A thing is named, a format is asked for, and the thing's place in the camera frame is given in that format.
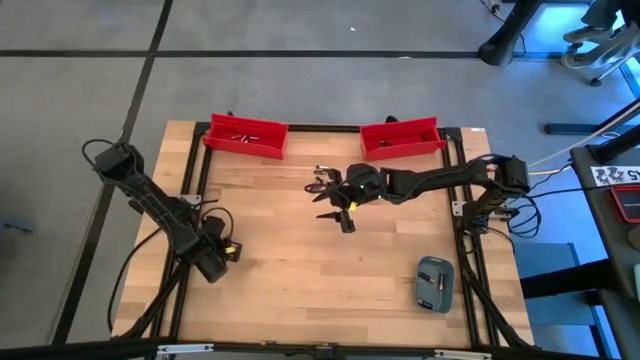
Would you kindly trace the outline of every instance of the black metal frame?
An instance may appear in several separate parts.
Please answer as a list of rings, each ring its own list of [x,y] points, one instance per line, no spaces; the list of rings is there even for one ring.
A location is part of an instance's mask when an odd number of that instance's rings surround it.
[[[6,360],[23,360],[23,359],[52,359],[52,360],[85,360],[85,359],[104,359],[104,360],[123,360],[139,358],[141,356],[149,356],[158,353],[159,349],[169,350],[171,345],[200,345],[203,351],[211,353],[219,352],[240,352],[240,353],[272,353],[272,354],[300,354],[309,355],[316,359],[343,359],[346,356],[403,356],[403,357],[421,357],[421,358],[460,358],[457,355],[467,355],[464,358],[469,359],[469,352],[465,349],[451,348],[393,348],[393,347],[358,347],[358,346],[333,346],[333,345],[277,345],[264,343],[260,346],[246,343],[214,343],[211,341],[194,342],[194,341],[176,341],[175,338],[157,337],[151,339],[117,339],[110,341],[95,341],[90,343],[65,344],[57,346],[36,346],[29,348],[17,348],[0,350],[2,358]],[[539,360],[540,354],[544,354],[545,359],[564,359],[564,360],[587,360],[597,359],[591,356],[562,354],[556,352],[541,352],[524,348],[508,348],[496,346],[479,346],[476,351],[484,356],[478,358],[491,358],[495,360]]]
[[[186,167],[186,170],[185,170],[185,177],[184,177],[183,182],[182,182],[182,190],[181,191],[184,194],[188,193],[188,191],[189,191],[189,184],[191,183],[191,178],[192,178],[192,174],[193,174],[194,166],[195,166],[195,158],[196,158],[196,154],[197,154],[198,148],[200,147],[200,138],[202,137],[204,132],[208,129],[208,127],[209,127],[209,123],[206,123],[206,122],[196,123],[194,134],[193,134],[193,137],[192,137],[191,147],[190,147],[190,150],[189,150],[189,157],[188,157],[188,161],[187,161],[187,167]],[[293,132],[359,133],[360,132],[360,127],[356,126],[356,125],[291,124],[291,125],[289,125],[289,131],[293,131]],[[456,156],[457,156],[458,164],[465,164],[466,163],[466,157],[465,157],[465,154],[464,154],[464,145],[463,145],[462,133],[460,131],[460,128],[439,129],[439,132],[440,132],[442,138],[448,139],[448,140],[453,140],[454,145],[455,145],[455,149],[456,149]],[[212,153],[213,153],[213,151],[212,151],[211,148],[205,147],[205,153],[204,153],[202,168],[200,170],[200,177],[198,179],[197,195],[201,195],[201,196],[204,195],[205,184],[206,184],[207,176],[209,174],[209,167],[210,167],[210,161],[211,161]],[[443,159],[443,163],[444,163],[445,167],[451,166],[451,156],[450,156],[450,152],[449,152],[448,146],[446,146],[444,151],[442,151],[442,159]],[[473,197],[471,195],[471,187],[470,186],[464,186],[463,187],[463,192],[464,192],[465,201],[470,201],[470,200],[473,199]],[[448,193],[449,193],[450,203],[452,201],[456,201],[457,200],[457,194],[455,192],[455,188],[453,188],[453,187],[452,188],[448,188]],[[467,254],[463,250],[461,250],[461,249],[464,249],[463,231],[462,231],[462,229],[460,228],[460,225],[457,222],[452,222],[452,223],[453,223],[453,231],[454,231],[454,236],[455,236],[455,241],[456,241],[457,256],[458,256],[458,260],[461,261],[462,257],[466,257],[467,256]],[[486,266],[485,266],[485,261],[484,261],[484,255],[482,253],[482,244],[481,244],[479,236],[473,236],[472,237],[472,244],[474,246],[474,249],[476,249],[476,251],[474,251],[474,256],[475,256],[476,268],[477,268],[477,272],[478,272],[478,279],[480,280],[480,283],[481,283],[482,287],[487,291],[487,294],[490,295],[489,283],[488,283],[488,279],[487,279]],[[174,267],[174,263],[175,263],[175,259],[173,258],[172,253],[168,252],[167,258],[165,260],[163,277],[162,277],[162,281],[160,283],[160,288],[162,288],[165,285],[165,283],[167,282],[168,276],[169,276],[169,274],[171,273],[171,270]],[[176,299],[175,299],[175,306],[174,306],[173,313],[172,313],[172,316],[171,316],[171,325],[170,325],[170,328],[169,328],[169,336],[171,338],[177,338],[178,337],[178,332],[179,332],[179,328],[180,328],[180,320],[182,318],[182,310],[183,310],[183,307],[184,307],[186,293],[187,293],[188,281],[189,281],[188,277],[183,279],[183,281],[180,282],[179,287],[178,287],[178,292],[176,294]],[[461,277],[461,281],[462,281],[462,286],[463,286],[463,298],[464,298],[465,313],[466,313],[466,318],[467,318],[467,323],[468,323],[469,338],[470,338],[470,341],[471,341],[471,346],[473,348],[473,347],[482,345],[482,343],[480,341],[479,332],[478,332],[478,323],[477,323],[477,318],[476,318],[476,313],[475,313],[475,304],[474,304],[474,301],[473,301],[473,292],[472,292],[471,287],[469,286],[467,280],[464,277]],[[156,317],[156,319],[154,319],[154,322],[153,322],[153,325],[152,325],[152,331],[150,333],[151,337],[160,336],[160,327],[161,327],[162,320],[163,320],[163,312],[164,311],[161,310],[159,312],[159,315]],[[491,318],[489,317],[489,314],[486,311],[485,311],[485,319],[486,319],[486,323],[487,323],[487,331],[488,331],[488,334],[489,334],[490,345],[499,346],[497,328],[496,328],[495,324],[493,324],[493,321],[491,321]],[[244,346],[246,346],[247,348],[250,348],[251,345],[252,344],[245,344]],[[255,349],[264,349],[264,347],[265,347],[264,344],[257,344],[257,343],[253,344],[253,346],[255,346]],[[273,343],[273,344],[269,344],[269,346],[272,347],[272,348],[278,348],[281,345]],[[290,345],[284,345],[284,348],[282,348],[283,353],[286,353],[288,351],[286,349],[288,349],[289,346]],[[358,351],[360,351],[360,350],[365,351],[364,349],[367,349],[369,347],[355,346],[355,347],[350,347],[350,348],[357,349]],[[384,348],[384,347],[382,347],[382,348],[379,348],[379,349],[393,349],[393,351],[397,351],[397,348]],[[431,355],[433,355],[431,352],[429,352],[429,353],[424,352],[424,351],[431,351],[431,350],[427,350],[427,349],[424,349],[424,348],[410,348],[410,347],[407,347],[407,348],[401,348],[401,350],[403,352],[411,353],[411,354],[414,354],[414,355],[416,355],[416,354],[420,354],[421,356],[431,356]]]

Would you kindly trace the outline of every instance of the white cable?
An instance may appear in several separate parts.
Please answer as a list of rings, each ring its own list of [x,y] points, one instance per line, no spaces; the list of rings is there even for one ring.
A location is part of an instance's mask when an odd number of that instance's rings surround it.
[[[547,171],[536,171],[536,172],[532,172],[529,173],[530,176],[535,176],[535,175],[549,175],[549,174],[557,174],[561,171],[567,171],[570,168],[565,168],[565,169],[555,169],[555,170],[547,170]]]
[[[566,148],[566,149],[562,149],[562,150],[560,150],[560,151],[556,152],[555,154],[551,154],[551,155],[547,156],[547,157],[546,157],[546,158],[544,158],[544,159],[540,159],[540,160],[538,160],[538,161],[536,161],[536,162],[532,163],[531,165],[529,165],[529,167],[536,166],[536,165],[540,165],[540,164],[542,164],[543,162],[545,162],[545,161],[547,161],[547,160],[550,160],[550,159],[552,159],[552,158],[554,158],[554,157],[556,157],[556,156],[558,156],[558,155],[562,155],[563,153],[565,153],[565,152],[567,152],[567,151],[569,151],[569,150],[573,149],[573,148],[574,148],[574,147],[576,147],[576,146],[580,146],[580,145],[582,145],[582,144],[584,144],[584,143],[586,143],[586,142],[589,142],[589,140],[591,140],[591,139],[593,139],[593,138],[595,138],[595,137],[597,137],[597,136],[600,136],[600,134],[602,134],[603,132],[607,131],[607,129],[609,129],[610,127],[613,127],[615,124],[617,124],[617,123],[619,123],[620,121],[622,121],[622,119],[624,119],[625,117],[629,116],[629,114],[631,114],[632,112],[636,111],[638,108],[640,108],[640,101],[638,101],[635,105],[633,105],[633,106],[632,106],[631,108],[629,108],[627,111],[625,111],[625,112],[624,112],[624,113],[622,113],[620,116],[618,116],[618,118],[617,118],[617,119],[615,119],[615,120],[613,120],[612,122],[610,122],[609,124],[607,124],[607,126],[604,126],[602,129],[600,129],[600,130],[598,130],[598,131],[594,132],[593,134],[591,134],[591,135],[587,136],[586,138],[584,138],[584,139],[582,139],[582,140],[578,141],[577,143],[575,143],[575,144],[573,144],[573,145],[569,146],[569,147],[568,147],[568,148]]]
[[[602,137],[605,139],[615,139],[618,136],[620,136],[620,134],[615,131],[607,131],[606,133],[602,133]]]

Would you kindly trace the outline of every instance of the chair wheel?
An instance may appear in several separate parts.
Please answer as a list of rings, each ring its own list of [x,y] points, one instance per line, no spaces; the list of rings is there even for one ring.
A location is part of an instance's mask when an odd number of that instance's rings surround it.
[[[593,78],[591,79],[591,81],[589,81],[589,86],[598,87],[600,85],[602,85],[602,81],[600,81],[600,79],[598,78]]]

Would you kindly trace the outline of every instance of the desk leg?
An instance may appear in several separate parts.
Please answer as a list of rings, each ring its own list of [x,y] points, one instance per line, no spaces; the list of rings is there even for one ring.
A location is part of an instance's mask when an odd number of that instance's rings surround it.
[[[609,259],[520,280],[525,299],[618,286]]]
[[[502,27],[480,46],[480,59],[489,65],[509,65],[513,60],[516,41],[540,7],[540,3],[542,0],[518,0]]]
[[[600,125],[551,123],[544,126],[544,132],[549,135],[591,135],[615,121],[613,126],[607,128],[607,132],[615,131],[622,134],[633,128],[633,126],[622,125],[633,120],[638,115],[640,115],[640,98],[632,101]]]

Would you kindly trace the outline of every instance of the metal bracket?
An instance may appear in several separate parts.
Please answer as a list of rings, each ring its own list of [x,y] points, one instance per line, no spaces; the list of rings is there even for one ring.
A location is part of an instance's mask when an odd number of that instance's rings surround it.
[[[451,210],[453,211],[453,216],[455,217],[462,217],[462,206],[464,204],[466,204],[466,201],[452,201],[451,202]],[[500,209],[503,210],[496,210],[494,212],[492,212],[489,215],[489,219],[503,219],[503,220],[509,220],[513,217],[512,215],[512,211],[510,211],[510,209],[507,207],[507,204],[502,204],[500,205]]]
[[[200,204],[202,201],[202,196],[200,195],[180,195],[180,199],[188,202],[189,204],[196,206]]]
[[[460,143],[462,142],[462,130],[456,127],[445,127],[444,133],[449,136],[453,141]]]
[[[491,354],[470,351],[437,350],[436,358],[451,360],[491,360]]]
[[[212,352],[213,344],[160,345],[158,355]]]

